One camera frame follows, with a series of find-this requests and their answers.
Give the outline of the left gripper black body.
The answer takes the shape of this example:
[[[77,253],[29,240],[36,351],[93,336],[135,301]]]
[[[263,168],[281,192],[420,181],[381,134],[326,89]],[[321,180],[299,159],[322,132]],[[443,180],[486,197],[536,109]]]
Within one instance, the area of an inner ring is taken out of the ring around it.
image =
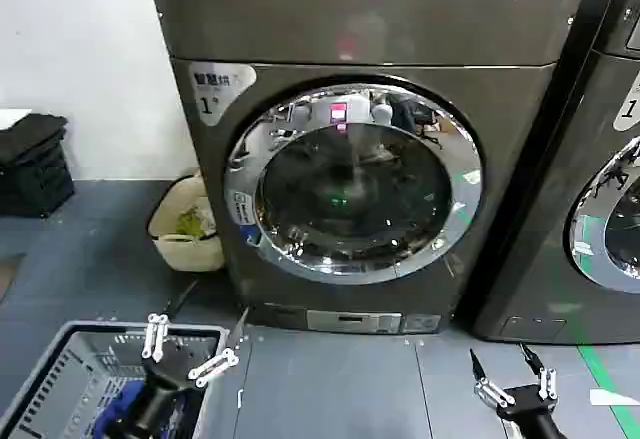
[[[176,393],[198,393],[195,381],[188,378],[189,371],[197,365],[197,354],[189,342],[166,341],[162,358],[156,362],[152,356],[142,358],[146,378],[159,389]]]

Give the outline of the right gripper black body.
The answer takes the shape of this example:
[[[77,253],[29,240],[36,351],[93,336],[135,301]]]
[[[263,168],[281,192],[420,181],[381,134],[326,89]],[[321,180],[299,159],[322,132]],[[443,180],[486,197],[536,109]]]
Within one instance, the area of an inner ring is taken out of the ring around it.
[[[557,399],[547,396],[542,399],[539,394],[538,384],[529,384],[507,388],[505,392],[515,402],[506,406],[498,405],[496,414],[503,420],[516,420],[524,415],[551,414],[556,407]]]

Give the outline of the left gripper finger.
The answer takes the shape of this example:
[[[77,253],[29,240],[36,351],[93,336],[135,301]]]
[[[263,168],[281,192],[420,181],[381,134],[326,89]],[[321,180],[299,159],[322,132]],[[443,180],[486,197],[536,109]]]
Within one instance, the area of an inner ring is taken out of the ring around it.
[[[179,294],[171,297],[159,313],[151,312],[148,314],[141,351],[141,358],[144,361],[151,360],[154,363],[162,361],[164,341],[168,335],[171,320],[177,316],[198,284],[198,280],[193,280]]]
[[[240,351],[248,341],[244,327],[249,311],[249,307],[244,309],[233,330],[226,336],[223,350],[188,372],[187,379],[196,387],[206,387],[239,364]]]

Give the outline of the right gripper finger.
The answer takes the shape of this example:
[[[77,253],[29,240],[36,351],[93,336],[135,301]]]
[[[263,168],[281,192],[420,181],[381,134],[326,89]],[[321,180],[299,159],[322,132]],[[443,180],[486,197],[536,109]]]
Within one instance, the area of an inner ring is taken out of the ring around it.
[[[474,376],[474,393],[489,408],[507,408],[515,398],[488,379],[482,364],[472,348],[469,349]]]
[[[519,347],[524,356],[524,360],[538,378],[538,396],[541,400],[556,400],[557,394],[557,371],[555,368],[546,368],[540,357],[526,344],[520,343]]]

